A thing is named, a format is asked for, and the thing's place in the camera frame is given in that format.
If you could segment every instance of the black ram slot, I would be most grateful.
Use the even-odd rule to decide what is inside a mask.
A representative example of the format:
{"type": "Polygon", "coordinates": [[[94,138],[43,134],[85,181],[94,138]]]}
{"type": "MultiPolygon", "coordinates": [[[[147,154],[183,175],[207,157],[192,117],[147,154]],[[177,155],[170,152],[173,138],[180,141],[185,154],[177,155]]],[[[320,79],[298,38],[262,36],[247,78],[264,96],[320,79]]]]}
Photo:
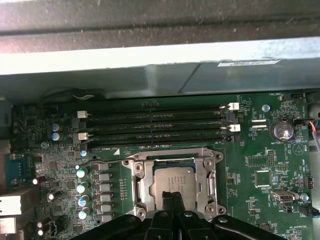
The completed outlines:
{"type": "Polygon", "coordinates": [[[151,132],[171,132],[190,130],[212,130],[219,129],[220,125],[214,121],[178,121],[178,122],[155,122],[137,124],[118,124],[109,126],[95,126],[87,128],[85,131],[95,136],[105,134],[129,134],[129,133],[151,133],[151,132]]]}
{"type": "Polygon", "coordinates": [[[194,136],[190,137],[168,137],[168,138],[159,138],[159,139],[139,139],[136,141],[130,140],[118,140],[118,141],[97,141],[97,142],[90,142],[89,147],[101,147],[101,146],[152,146],[152,145],[166,145],[166,144],[182,144],[182,143],[200,143],[206,141],[227,141],[231,142],[232,138],[226,138],[217,135],[211,136],[194,136]]]}
{"type": "Polygon", "coordinates": [[[144,113],[144,114],[119,114],[104,117],[89,117],[87,127],[95,125],[110,125],[120,123],[150,123],[165,121],[189,121],[189,120],[217,120],[220,121],[222,116],[213,111],[184,111],[184,112],[163,112],[163,113],[144,113]]]}
{"type": "Polygon", "coordinates": [[[162,141],[165,142],[166,140],[174,141],[180,139],[190,139],[190,138],[201,138],[208,136],[209,138],[214,138],[216,136],[219,137],[221,133],[215,130],[208,130],[208,131],[180,131],[180,132],[164,132],[164,133],[142,133],[142,134],[119,134],[119,135],[109,135],[109,136],[97,136],[92,137],[85,143],[92,143],[92,142],[142,142],[142,143],[149,143],[155,141],[162,141]]]}
{"type": "Polygon", "coordinates": [[[216,106],[196,106],[196,109],[194,106],[191,107],[185,107],[185,108],[174,108],[174,107],[167,107],[167,108],[156,108],[156,107],[145,107],[140,109],[121,109],[120,111],[112,110],[108,113],[101,112],[101,111],[93,111],[90,110],[88,113],[90,113],[93,116],[96,117],[108,117],[110,115],[117,115],[117,114],[145,114],[145,113],[163,113],[163,112],[170,112],[170,113],[185,113],[185,112],[202,112],[202,111],[225,111],[224,109],[219,108],[220,105],[216,104],[216,106]]]}

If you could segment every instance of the electrolytic capacitor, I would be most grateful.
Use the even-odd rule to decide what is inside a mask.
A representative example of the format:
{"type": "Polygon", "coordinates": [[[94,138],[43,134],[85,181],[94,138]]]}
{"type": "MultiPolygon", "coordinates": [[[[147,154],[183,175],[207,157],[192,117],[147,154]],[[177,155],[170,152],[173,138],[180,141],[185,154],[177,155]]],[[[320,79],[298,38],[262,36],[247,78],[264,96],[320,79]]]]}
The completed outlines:
{"type": "Polygon", "coordinates": [[[51,129],[52,129],[53,132],[58,132],[62,128],[60,128],[58,123],[53,123],[52,126],[51,126],[51,129]]]}
{"type": "Polygon", "coordinates": [[[88,207],[82,208],[82,210],[79,212],[79,218],[81,220],[86,219],[86,217],[90,214],[90,209],[88,207]]]}
{"type": "Polygon", "coordinates": [[[51,217],[50,216],[46,216],[44,219],[42,219],[41,221],[38,221],[36,226],[38,228],[43,228],[46,224],[48,224],[51,221],[51,217]]]}
{"type": "Polygon", "coordinates": [[[46,179],[45,176],[38,176],[38,177],[36,177],[35,179],[32,180],[32,183],[33,183],[34,185],[38,185],[38,184],[44,183],[46,180],[47,180],[47,179],[46,179]]]}
{"type": "Polygon", "coordinates": [[[48,193],[48,199],[52,201],[53,199],[57,198],[61,194],[62,194],[62,192],[60,190],[56,190],[54,192],[49,192],[48,193]]]}
{"type": "Polygon", "coordinates": [[[76,187],[76,191],[80,194],[83,194],[89,187],[89,184],[83,181],[80,185],[76,187]]]}
{"type": "Polygon", "coordinates": [[[50,229],[50,224],[44,225],[41,229],[38,230],[38,235],[43,236],[50,229]]]}
{"type": "Polygon", "coordinates": [[[78,171],[76,171],[76,176],[80,179],[87,174],[88,174],[88,169],[86,167],[80,168],[78,171]]]}
{"type": "Polygon", "coordinates": [[[53,141],[59,141],[59,140],[61,140],[62,138],[63,138],[63,134],[62,134],[62,133],[54,132],[54,133],[52,133],[52,135],[51,135],[51,139],[52,139],[53,141]]]}
{"type": "Polygon", "coordinates": [[[78,205],[83,208],[83,207],[85,207],[85,206],[88,204],[89,200],[90,200],[90,198],[89,198],[88,195],[83,195],[83,196],[78,200],[78,205]]]}

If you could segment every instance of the green circuit board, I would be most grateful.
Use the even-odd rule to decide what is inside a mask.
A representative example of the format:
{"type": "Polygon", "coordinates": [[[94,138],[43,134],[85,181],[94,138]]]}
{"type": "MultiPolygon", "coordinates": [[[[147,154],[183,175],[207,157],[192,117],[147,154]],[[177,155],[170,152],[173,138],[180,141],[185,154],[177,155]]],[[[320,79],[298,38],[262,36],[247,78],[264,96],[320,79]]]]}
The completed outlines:
{"type": "MultiPolygon", "coordinates": [[[[289,240],[314,239],[313,219],[298,210],[299,205],[310,204],[312,199],[311,189],[304,184],[304,176],[310,176],[309,130],[307,125],[294,121],[305,119],[307,115],[303,92],[76,101],[15,106],[12,114],[11,152],[37,159],[28,163],[29,172],[47,178],[41,185],[43,200],[36,208],[37,219],[47,215],[65,216],[64,231],[58,234],[58,239],[70,239],[102,223],[96,209],[100,193],[94,187],[94,166],[89,167],[89,174],[80,180],[76,177],[76,165],[92,160],[107,163],[140,151],[196,147],[224,154],[224,159],[216,166],[217,201],[226,207],[228,215],[252,225],[267,225],[271,232],[289,240]],[[239,103],[239,109],[211,109],[228,103],[239,103]],[[269,105],[270,110],[263,111],[263,105],[269,105]],[[97,132],[92,137],[96,141],[84,144],[85,141],[74,139],[82,128],[77,111],[86,111],[88,119],[96,118],[96,124],[91,125],[97,132]],[[211,119],[221,114],[223,119],[211,119]],[[174,125],[177,130],[174,133],[147,131],[150,125],[146,124],[153,122],[159,123],[152,126],[157,130],[173,126],[170,120],[163,124],[163,119],[178,123],[174,125]],[[208,127],[226,125],[235,119],[240,124],[239,132],[220,132],[208,127]],[[293,126],[294,135],[288,141],[280,141],[273,135],[279,121],[293,126]],[[104,122],[110,125],[101,127],[104,122]],[[54,123],[59,125],[61,139],[57,141],[51,138],[54,123]],[[133,138],[130,131],[134,130],[137,133],[133,138]],[[99,135],[101,131],[110,133],[99,135]],[[81,194],[76,191],[83,181],[90,185],[85,194],[91,199],[90,216],[85,220],[78,217],[81,194]],[[48,202],[50,190],[61,190],[62,195],[48,202]],[[293,212],[287,213],[271,194],[276,190],[305,193],[309,200],[295,200],[293,212]]],[[[110,163],[108,172],[112,183],[112,217],[115,218],[133,208],[131,171],[121,163],[110,163]]],[[[24,184],[31,180],[26,177],[24,184]]]]}

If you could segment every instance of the integrated circuit chip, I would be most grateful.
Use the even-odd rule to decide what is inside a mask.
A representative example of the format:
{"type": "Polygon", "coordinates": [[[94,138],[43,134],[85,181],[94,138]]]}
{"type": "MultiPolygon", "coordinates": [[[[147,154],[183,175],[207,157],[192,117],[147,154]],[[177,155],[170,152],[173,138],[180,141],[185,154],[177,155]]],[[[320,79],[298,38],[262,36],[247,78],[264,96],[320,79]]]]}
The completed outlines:
{"type": "Polygon", "coordinates": [[[75,182],[74,181],[67,181],[66,182],[66,187],[68,189],[74,189],[75,188],[75,182]]]}
{"type": "Polygon", "coordinates": [[[269,170],[255,171],[255,187],[269,187],[271,184],[271,176],[269,170]]]}
{"type": "Polygon", "coordinates": [[[54,206],[54,211],[55,212],[62,212],[61,206],[54,206]]]}
{"type": "Polygon", "coordinates": [[[49,162],[49,168],[50,169],[56,169],[57,168],[57,162],[56,161],[49,162]]]}
{"type": "Polygon", "coordinates": [[[83,226],[82,225],[73,225],[72,226],[72,230],[77,233],[80,234],[83,231],[83,226]]]}
{"type": "Polygon", "coordinates": [[[192,167],[168,167],[154,171],[154,184],[151,195],[154,196],[157,210],[162,210],[162,192],[180,192],[186,210],[196,207],[196,178],[192,167]]]}

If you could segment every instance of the motherboard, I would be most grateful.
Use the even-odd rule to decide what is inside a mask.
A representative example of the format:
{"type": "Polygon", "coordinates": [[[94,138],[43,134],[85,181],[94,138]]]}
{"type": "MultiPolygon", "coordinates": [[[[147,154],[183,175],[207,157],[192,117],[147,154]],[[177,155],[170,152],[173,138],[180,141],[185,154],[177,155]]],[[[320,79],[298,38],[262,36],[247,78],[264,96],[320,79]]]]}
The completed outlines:
{"type": "Polygon", "coordinates": [[[39,186],[33,230],[70,239],[179,191],[210,221],[228,214],[312,240],[307,102],[266,92],[14,106],[6,184],[39,186]]]}

